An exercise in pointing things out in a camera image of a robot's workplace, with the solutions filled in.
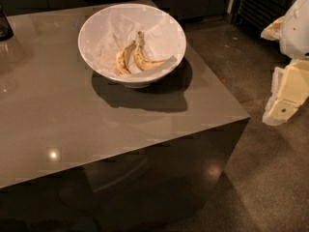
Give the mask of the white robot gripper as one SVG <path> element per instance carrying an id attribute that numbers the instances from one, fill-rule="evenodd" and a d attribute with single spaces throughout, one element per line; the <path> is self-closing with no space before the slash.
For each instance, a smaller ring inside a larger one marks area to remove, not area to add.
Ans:
<path id="1" fill-rule="evenodd" d="M 269 41 L 280 41 L 280 51 L 293 60 L 272 75 L 271 97 L 262 121 L 269 126 L 287 123 L 309 98 L 309 0 L 295 0 L 285 16 L 261 33 Z"/>

